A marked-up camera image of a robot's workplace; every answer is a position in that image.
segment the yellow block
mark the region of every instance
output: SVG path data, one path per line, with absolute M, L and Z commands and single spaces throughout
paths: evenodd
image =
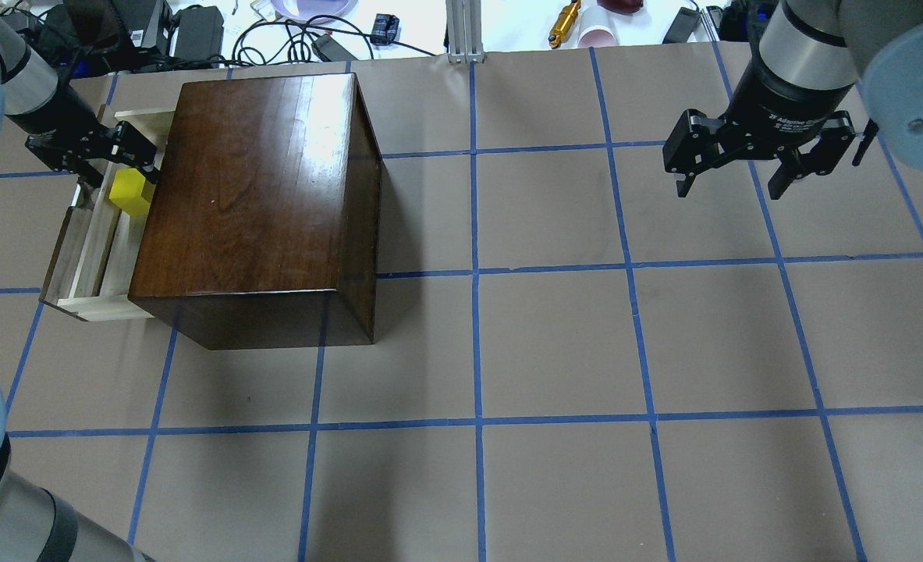
M 115 172 L 108 199 L 130 216 L 141 217 L 148 214 L 154 190 L 155 185 L 147 182 L 139 170 L 122 168 Z

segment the brown wooden cabinet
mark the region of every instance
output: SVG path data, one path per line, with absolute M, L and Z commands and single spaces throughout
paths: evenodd
M 380 178 L 352 74 L 184 84 L 129 299 L 208 349 L 370 343 Z

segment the dark red object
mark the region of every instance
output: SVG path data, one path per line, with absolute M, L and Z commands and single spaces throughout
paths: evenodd
M 629 16 L 645 5 L 645 0 L 597 0 L 601 8 Z

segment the robotic arm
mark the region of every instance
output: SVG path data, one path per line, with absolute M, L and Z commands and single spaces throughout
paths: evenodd
M 0 19 L 0 127 L 4 114 L 29 133 L 25 146 L 34 156 L 52 170 L 79 174 L 86 185 L 102 181 L 89 163 L 94 158 L 127 164 L 147 180 L 158 180 L 154 144 L 126 122 L 101 125 L 69 83 Z
M 835 110 L 860 76 L 872 121 L 854 165 L 881 128 L 897 157 L 923 169 L 923 0 L 782 0 L 725 113 L 688 109 L 676 122 L 663 147 L 676 194 L 738 159 L 781 161 L 771 199 L 831 173 L 856 136 Z

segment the metal bracket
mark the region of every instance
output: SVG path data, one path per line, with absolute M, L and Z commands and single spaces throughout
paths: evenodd
M 482 0 L 447 0 L 447 60 L 482 62 Z

